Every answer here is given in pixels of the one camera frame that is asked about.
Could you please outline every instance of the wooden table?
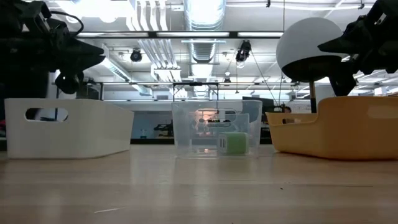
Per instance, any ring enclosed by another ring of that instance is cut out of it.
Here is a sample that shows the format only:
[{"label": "wooden table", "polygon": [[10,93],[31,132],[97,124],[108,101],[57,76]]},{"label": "wooden table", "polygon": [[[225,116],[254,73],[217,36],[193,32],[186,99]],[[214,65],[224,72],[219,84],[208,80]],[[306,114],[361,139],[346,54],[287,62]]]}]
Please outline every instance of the wooden table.
[{"label": "wooden table", "polygon": [[133,146],[100,159],[2,159],[0,223],[398,223],[398,162],[261,152],[189,160],[173,146]]}]

